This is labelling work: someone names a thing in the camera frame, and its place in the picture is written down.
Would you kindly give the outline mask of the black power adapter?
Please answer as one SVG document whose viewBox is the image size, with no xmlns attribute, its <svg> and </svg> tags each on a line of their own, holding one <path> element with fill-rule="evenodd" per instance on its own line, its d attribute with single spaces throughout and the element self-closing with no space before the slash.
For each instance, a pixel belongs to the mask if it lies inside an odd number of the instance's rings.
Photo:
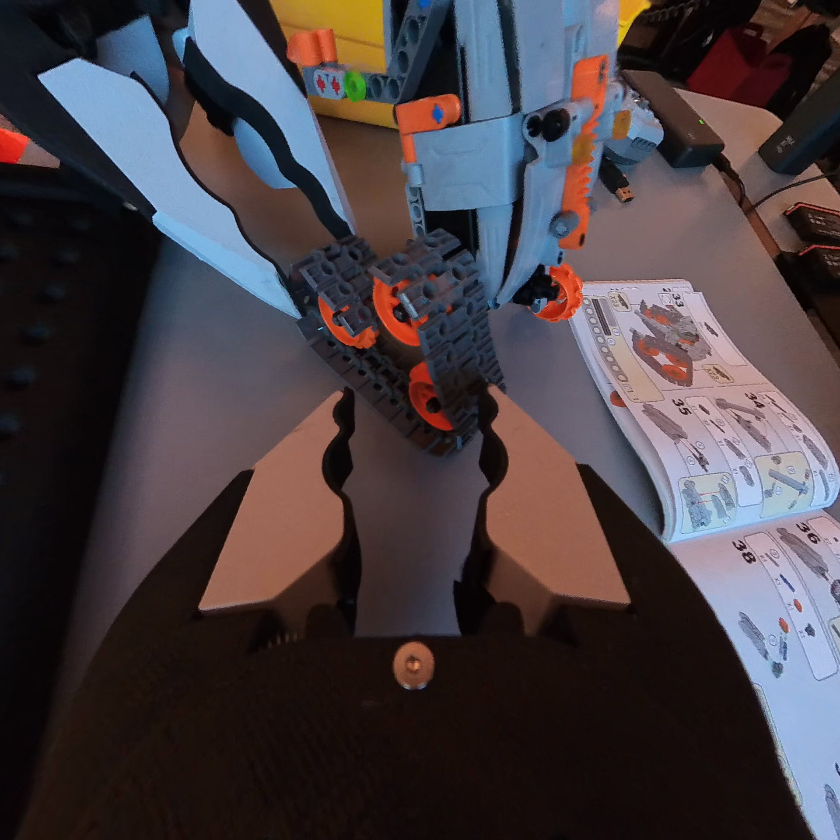
<svg viewBox="0 0 840 840">
<path fill-rule="evenodd" d="M 658 151 L 672 168 L 706 167 L 723 153 L 725 143 L 668 80 L 651 70 L 624 70 L 623 77 L 663 127 Z"/>
</svg>

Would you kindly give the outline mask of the grey desk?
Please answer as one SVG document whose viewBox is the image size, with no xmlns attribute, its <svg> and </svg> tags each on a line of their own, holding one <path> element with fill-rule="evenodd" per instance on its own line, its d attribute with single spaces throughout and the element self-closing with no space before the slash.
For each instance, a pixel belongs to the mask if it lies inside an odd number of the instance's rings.
<svg viewBox="0 0 840 840">
<path fill-rule="evenodd" d="M 166 241 L 72 620 L 44 838 L 816 838 L 726 629 L 570 321 L 490 310 L 502 390 L 577 462 L 631 597 L 459 631 L 480 430 L 438 458 L 355 391 L 356 626 L 205 616 L 252 468 L 345 387 Z"/>
</svg>

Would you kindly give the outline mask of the grey orange toy brick vehicle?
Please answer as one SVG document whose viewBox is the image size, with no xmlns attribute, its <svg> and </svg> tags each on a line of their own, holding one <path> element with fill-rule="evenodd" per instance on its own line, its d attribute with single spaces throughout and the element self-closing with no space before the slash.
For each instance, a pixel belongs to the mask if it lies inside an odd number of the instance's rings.
<svg viewBox="0 0 840 840">
<path fill-rule="evenodd" d="M 570 319 L 616 82 L 617 2 L 403 2 L 383 73 L 337 61 L 330 29 L 291 37 L 312 96 L 389 104 L 413 236 L 361 237 L 291 268 L 315 350 L 417 448 L 476 433 L 483 385 L 505 388 L 490 310 Z"/>
</svg>

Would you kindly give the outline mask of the black perforated chair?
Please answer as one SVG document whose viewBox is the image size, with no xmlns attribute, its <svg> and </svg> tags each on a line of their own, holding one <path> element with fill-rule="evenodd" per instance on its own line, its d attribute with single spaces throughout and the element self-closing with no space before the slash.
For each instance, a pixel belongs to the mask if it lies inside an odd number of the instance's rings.
<svg viewBox="0 0 840 840">
<path fill-rule="evenodd" d="M 1 832 L 25 809 L 161 233 L 2 164 Z"/>
</svg>

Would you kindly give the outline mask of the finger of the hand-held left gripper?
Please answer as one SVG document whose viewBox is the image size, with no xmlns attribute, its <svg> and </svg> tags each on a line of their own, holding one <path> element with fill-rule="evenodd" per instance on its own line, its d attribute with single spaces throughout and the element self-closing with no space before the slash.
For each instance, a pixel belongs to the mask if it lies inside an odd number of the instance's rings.
<svg viewBox="0 0 840 840">
<path fill-rule="evenodd" d="M 150 202 L 158 230 L 255 298 L 301 318 L 277 265 L 245 236 L 231 207 L 196 179 L 142 78 L 75 58 L 38 80 Z"/>
<path fill-rule="evenodd" d="M 269 2 L 175 2 L 186 28 L 173 36 L 185 81 L 209 122 L 236 141 L 269 187 L 296 187 L 331 237 L 356 232 L 319 120 Z"/>
</svg>

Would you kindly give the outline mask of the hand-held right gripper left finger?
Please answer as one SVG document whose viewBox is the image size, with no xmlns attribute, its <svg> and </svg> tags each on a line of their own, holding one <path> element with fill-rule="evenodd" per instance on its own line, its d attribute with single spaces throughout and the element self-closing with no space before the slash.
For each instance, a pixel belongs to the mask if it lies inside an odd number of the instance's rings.
<svg viewBox="0 0 840 840">
<path fill-rule="evenodd" d="M 303 636 L 310 612 L 327 606 L 354 633 L 361 546 L 344 492 L 354 398 L 350 388 L 331 394 L 252 468 L 201 614 L 265 608 L 286 635 Z"/>
</svg>

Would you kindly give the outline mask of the yellow plastic storage bin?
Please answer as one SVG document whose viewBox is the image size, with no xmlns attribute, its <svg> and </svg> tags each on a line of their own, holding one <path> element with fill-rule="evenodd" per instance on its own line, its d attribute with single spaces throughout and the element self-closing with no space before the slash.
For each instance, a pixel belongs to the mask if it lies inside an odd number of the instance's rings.
<svg viewBox="0 0 840 840">
<path fill-rule="evenodd" d="M 287 39 L 298 32 L 331 28 L 340 63 L 366 71 L 386 69 L 391 30 L 399 29 L 403 2 L 383 1 L 272 1 L 271 6 Z M 396 130 L 392 109 L 385 104 L 331 101 L 310 96 L 321 117 L 368 123 Z"/>
</svg>

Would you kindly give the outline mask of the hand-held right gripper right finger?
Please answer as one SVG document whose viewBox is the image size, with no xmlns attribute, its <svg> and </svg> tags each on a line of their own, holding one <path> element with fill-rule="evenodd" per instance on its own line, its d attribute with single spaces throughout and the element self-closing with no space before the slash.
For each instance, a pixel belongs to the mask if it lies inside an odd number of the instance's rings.
<svg viewBox="0 0 840 840">
<path fill-rule="evenodd" d="M 455 581 L 463 635 L 513 605 L 526 635 L 566 606 L 624 610 L 631 597 L 574 457 L 496 385 L 478 397 L 479 469 L 486 480 Z"/>
</svg>

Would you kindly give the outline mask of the red bag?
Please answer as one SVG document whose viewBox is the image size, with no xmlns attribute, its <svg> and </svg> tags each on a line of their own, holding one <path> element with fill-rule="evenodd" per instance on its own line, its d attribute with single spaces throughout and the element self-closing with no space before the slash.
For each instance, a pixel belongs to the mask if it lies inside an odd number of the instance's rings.
<svg viewBox="0 0 840 840">
<path fill-rule="evenodd" d="M 688 90 L 771 110 L 771 100 L 791 74 L 786 51 L 769 50 L 763 27 L 745 24 L 726 30 L 689 76 Z"/>
</svg>

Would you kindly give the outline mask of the white instruction booklet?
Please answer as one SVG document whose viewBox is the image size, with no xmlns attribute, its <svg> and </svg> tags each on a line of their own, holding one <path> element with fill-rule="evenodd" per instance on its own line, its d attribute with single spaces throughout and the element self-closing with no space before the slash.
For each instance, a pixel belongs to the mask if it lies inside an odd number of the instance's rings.
<svg viewBox="0 0 840 840">
<path fill-rule="evenodd" d="M 685 280 L 589 281 L 570 326 L 737 649 L 816 838 L 839 836 L 838 463 Z"/>
</svg>

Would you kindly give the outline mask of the grey Fanttik tool case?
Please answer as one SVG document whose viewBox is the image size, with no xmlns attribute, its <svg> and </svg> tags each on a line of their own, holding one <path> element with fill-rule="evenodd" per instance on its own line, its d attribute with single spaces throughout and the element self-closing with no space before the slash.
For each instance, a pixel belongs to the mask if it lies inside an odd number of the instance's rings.
<svg viewBox="0 0 840 840">
<path fill-rule="evenodd" d="M 821 159 L 839 137 L 839 72 L 804 99 L 758 149 L 773 171 L 799 175 Z"/>
</svg>

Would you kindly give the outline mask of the black battery pack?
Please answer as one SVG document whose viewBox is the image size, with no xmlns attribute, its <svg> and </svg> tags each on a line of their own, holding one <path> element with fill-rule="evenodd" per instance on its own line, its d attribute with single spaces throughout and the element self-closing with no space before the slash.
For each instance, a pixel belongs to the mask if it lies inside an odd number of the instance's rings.
<svg viewBox="0 0 840 840">
<path fill-rule="evenodd" d="M 784 218 L 803 242 L 839 246 L 838 210 L 796 203 L 784 211 Z"/>
<path fill-rule="evenodd" d="M 811 282 L 827 287 L 839 284 L 839 247 L 808 245 L 797 252 L 783 251 L 775 259 L 777 267 L 788 280 Z"/>
</svg>

